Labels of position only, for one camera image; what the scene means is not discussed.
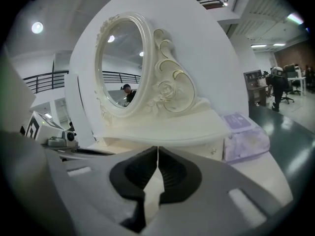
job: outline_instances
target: ornate mirror frame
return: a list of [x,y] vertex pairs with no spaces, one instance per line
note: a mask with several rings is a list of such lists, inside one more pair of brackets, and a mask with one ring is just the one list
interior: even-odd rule
[[[104,48],[107,44],[106,40],[110,30],[121,22],[130,21],[134,22],[142,37],[143,46],[143,63],[142,63],[142,74],[133,101],[127,107],[119,107],[114,105],[110,101],[110,95],[106,89],[105,83],[102,80],[102,55]],[[153,31],[151,26],[145,20],[145,18],[136,12],[125,12],[118,14],[114,17],[106,20],[100,28],[100,32],[96,39],[96,50],[94,55],[94,72],[96,79],[96,94],[97,99],[101,103],[102,114],[109,113],[118,118],[126,118],[138,113],[143,104],[145,104],[146,94],[145,92],[151,88],[151,80],[154,72],[154,64],[156,61],[155,45],[153,40]]]
[[[137,94],[126,108],[112,104],[102,81],[101,55],[110,29],[133,21],[143,43],[143,67]],[[229,134],[207,98],[198,97],[192,78],[172,56],[174,45],[163,29],[152,31],[145,18],[126,12],[109,18],[97,35],[95,51],[96,98],[104,120],[103,133],[95,134],[98,144],[129,140],[154,146],[196,146],[220,140]]]

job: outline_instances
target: white machine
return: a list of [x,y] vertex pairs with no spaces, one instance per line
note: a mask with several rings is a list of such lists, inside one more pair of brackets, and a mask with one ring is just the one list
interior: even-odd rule
[[31,116],[25,136],[49,147],[78,146],[73,132],[64,130],[52,119],[36,111]]

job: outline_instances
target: computer monitor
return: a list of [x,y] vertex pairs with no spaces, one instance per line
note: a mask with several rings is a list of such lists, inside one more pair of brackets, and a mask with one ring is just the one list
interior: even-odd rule
[[295,72],[294,65],[287,65],[287,66],[285,66],[285,67],[284,67],[284,71],[285,71],[286,73],[288,73],[288,72]]
[[297,78],[298,77],[298,73],[297,72],[287,72],[287,77],[288,78]]

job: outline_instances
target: oval mirror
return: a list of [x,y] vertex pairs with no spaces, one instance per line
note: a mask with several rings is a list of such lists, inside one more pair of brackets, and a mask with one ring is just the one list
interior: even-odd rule
[[143,46],[133,21],[122,21],[110,29],[100,54],[106,97],[117,107],[127,107],[136,96],[141,79]]

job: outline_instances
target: person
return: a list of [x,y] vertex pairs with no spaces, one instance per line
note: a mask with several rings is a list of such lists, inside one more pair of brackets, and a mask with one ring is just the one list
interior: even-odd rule
[[70,128],[68,129],[68,131],[72,131],[72,132],[74,133],[74,127],[73,127],[72,122],[69,123],[69,126],[70,126]]
[[270,79],[270,85],[274,90],[275,102],[273,103],[272,110],[279,112],[279,104],[281,102],[282,94],[285,88],[289,87],[288,81],[283,77],[283,69],[281,67],[274,67],[271,70],[272,78]]
[[313,77],[313,74],[312,74],[312,71],[313,71],[313,68],[306,65],[306,69],[305,69],[305,81],[306,81],[306,85],[310,85],[312,83],[312,77]]
[[137,92],[136,90],[131,90],[131,87],[130,87],[129,84],[124,84],[124,86],[122,88],[120,88],[120,89],[124,90],[124,92],[127,93],[126,101],[128,103],[130,103],[133,100],[133,98],[134,98],[134,96],[136,95],[136,92]]

